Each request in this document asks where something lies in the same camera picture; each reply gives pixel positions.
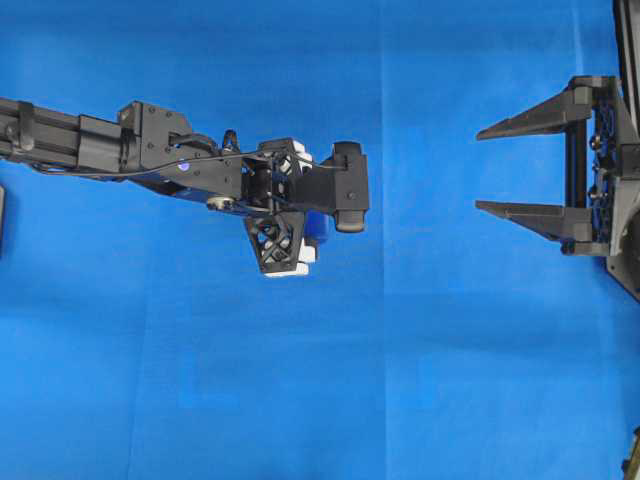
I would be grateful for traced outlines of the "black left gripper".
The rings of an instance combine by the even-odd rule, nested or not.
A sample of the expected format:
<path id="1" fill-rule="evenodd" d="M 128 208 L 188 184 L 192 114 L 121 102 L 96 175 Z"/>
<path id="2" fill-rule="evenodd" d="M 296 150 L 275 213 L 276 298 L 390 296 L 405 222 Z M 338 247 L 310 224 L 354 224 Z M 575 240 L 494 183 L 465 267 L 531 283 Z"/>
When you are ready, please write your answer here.
<path id="1" fill-rule="evenodd" d="M 308 214 L 293 199 L 294 181 L 313 158 L 292 138 L 259 145 L 242 159 L 244 226 L 260 272 L 269 278 L 306 276 L 317 245 L 305 238 Z"/>

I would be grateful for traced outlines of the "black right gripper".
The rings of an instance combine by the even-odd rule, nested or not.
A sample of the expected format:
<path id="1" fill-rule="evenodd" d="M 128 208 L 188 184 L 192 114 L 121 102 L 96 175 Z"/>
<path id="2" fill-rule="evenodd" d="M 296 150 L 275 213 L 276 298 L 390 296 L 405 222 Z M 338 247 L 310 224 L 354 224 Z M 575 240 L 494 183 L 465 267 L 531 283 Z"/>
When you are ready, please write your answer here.
<path id="1" fill-rule="evenodd" d="M 541 104 L 480 131 L 477 140 L 564 132 L 566 160 L 577 173 L 586 168 L 578 148 L 594 153 L 587 206 L 476 201 L 475 207 L 509 220 L 548 240 L 565 242 L 566 255 L 599 256 L 610 274 L 639 298 L 639 92 L 625 79 L 576 76 L 567 89 Z M 594 131 L 586 132 L 593 109 Z"/>

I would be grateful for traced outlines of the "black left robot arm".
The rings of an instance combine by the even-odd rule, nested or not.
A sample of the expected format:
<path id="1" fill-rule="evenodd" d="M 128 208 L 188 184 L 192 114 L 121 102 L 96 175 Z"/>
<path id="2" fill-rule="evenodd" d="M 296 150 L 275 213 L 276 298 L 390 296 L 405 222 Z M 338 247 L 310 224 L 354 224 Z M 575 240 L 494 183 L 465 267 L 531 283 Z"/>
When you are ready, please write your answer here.
<path id="1" fill-rule="evenodd" d="M 242 151 L 233 130 L 216 142 L 183 114 L 140 101 L 108 121 L 3 99 L 1 157 L 45 175 L 129 181 L 239 216 L 267 277 L 304 276 L 318 256 L 294 182 L 325 167 L 291 138 Z"/>

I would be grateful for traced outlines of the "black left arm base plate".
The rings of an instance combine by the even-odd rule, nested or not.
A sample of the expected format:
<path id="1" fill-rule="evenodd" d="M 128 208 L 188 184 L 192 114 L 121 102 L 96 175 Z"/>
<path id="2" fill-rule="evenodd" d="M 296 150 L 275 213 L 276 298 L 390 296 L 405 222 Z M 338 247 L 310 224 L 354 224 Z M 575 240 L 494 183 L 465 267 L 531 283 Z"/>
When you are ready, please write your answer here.
<path id="1" fill-rule="evenodd" d="M 1 247 L 1 255 L 2 255 L 2 245 L 3 245 L 3 238 L 4 238 L 5 207 L 6 207 L 6 189 L 1 185 L 0 186 L 0 247 Z"/>

